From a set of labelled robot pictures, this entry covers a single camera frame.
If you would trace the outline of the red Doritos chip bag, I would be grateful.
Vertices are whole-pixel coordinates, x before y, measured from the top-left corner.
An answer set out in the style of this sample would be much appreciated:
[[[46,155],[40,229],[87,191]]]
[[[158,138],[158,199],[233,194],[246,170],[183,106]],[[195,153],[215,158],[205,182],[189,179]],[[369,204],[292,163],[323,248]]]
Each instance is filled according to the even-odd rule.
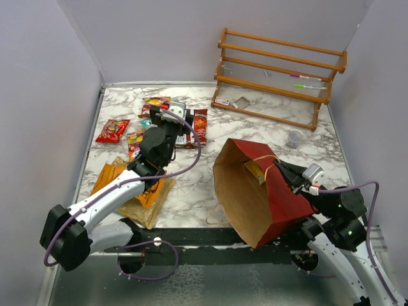
[[[207,145],[207,109],[187,109],[186,121],[194,129],[199,141],[197,142],[194,134],[187,129],[187,134],[177,136],[175,146],[177,148],[192,149],[196,148],[200,143],[202,147],[205,147]]]

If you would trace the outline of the teal Fox's mint bag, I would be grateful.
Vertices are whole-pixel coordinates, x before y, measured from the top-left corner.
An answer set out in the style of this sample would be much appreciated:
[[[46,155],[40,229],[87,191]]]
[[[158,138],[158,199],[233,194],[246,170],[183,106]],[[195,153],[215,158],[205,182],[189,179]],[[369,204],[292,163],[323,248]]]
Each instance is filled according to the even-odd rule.
[[[156,127],[156,125],[152,123],[151,118],[142,119],[140,121],[140,124],[142,125],[144,129]]]

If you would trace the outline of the orange Fox's candy bag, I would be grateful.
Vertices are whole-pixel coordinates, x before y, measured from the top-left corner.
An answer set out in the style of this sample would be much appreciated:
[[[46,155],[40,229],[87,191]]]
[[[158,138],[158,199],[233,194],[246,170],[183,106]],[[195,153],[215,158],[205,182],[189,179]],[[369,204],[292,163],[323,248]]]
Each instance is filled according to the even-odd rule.
[[[145,131],[146,129],[140,129],[127,134],[129,162],[133,161],[138,155]]]
[[[168,109],[171,101],[171,97],[169,96],[156,96],[156,97],[144,97],[142,98],[143,105],[140,114],[138,115],[139,118],[146,118],[150,117],[150,109],[154,107],[158,107],[160,109]]]

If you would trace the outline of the yellow snack packet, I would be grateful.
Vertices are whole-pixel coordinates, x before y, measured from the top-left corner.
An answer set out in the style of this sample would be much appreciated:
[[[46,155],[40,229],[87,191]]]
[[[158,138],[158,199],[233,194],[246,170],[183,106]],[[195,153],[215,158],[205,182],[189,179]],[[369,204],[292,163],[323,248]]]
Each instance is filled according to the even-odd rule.
[[[255,161],[250,160],[244,163],[244,166],[258,180],[260,185],[265,183],[265,174]]]

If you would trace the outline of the brown red paper bag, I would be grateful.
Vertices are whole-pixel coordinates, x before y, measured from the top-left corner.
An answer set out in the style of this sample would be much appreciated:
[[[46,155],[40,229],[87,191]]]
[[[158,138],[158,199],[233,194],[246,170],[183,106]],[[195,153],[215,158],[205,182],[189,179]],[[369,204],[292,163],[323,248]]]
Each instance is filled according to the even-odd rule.
[[[290,190],[275,159],[281,160],[264,143],[229,138],[213,165],[217,202],[239,237],[253,248],[285,234],[314,213],[302,195]],[[250,160],[265,174],[263,185],[245,168]]]

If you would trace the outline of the red snack packet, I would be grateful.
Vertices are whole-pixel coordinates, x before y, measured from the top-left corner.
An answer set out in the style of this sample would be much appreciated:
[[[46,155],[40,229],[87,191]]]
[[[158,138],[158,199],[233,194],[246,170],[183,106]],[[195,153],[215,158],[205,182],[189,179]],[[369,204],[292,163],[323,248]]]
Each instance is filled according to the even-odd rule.
[[[98,143],[119,143],[122,139],[130,120],[115,120],[109,119],[96,138]]]

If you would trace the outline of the orange yellow chip bag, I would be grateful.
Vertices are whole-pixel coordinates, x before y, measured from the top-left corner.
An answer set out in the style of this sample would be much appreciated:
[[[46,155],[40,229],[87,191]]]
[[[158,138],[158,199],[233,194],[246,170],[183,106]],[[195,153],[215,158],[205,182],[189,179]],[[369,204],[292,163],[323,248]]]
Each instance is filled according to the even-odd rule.
[[[108,164],[106,163],[101,170],[99,177],[92,188],[90,195],[98,192],[100,189],[108,185],[111,181],[116,179],[126,167],[123,164]],[[156,198],[159,196],[162,188],[164,187],[165,179],[162,178],[156,182],[150,189],[144,191],[142,194],[131,198],[128,203],[135,203],[143,208],[150,208]]]

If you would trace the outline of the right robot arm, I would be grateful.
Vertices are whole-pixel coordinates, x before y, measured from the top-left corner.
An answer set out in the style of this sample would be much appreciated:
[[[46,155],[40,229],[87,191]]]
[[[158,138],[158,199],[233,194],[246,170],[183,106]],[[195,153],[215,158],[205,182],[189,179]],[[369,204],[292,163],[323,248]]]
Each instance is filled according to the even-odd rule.
[[[288,187],[300,194],[316,214],[327,218],[321,223],[308,217],[298,223],[289,237],[299,249],[310,249],[332,270],[353,305],[407,305],[386,275],[370,242],[370,224],[359,218],[371,215],[359,186],[328,190],[323,169],[312,164],[305,168],[276,161]]]

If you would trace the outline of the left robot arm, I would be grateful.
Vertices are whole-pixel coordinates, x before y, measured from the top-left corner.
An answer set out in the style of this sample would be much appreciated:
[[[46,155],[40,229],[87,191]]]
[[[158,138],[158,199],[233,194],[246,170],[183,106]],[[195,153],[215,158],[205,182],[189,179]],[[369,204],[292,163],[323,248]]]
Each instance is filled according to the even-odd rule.
[[[194,117],[183,102],[171,102],[167,109],[153,106],[150,119],[153,127],[144,132],[139,152],[117,178],[79,203],[68,208],[56,205],[48,212],[40,237],[45,266],[59,265],[69,272],[92,253],[113,247],[129,252],[139,248],[141,236],[132,221],[100,223],[130,199],[167,179],[166,167],[175,159],[177,138],[194,131]]]

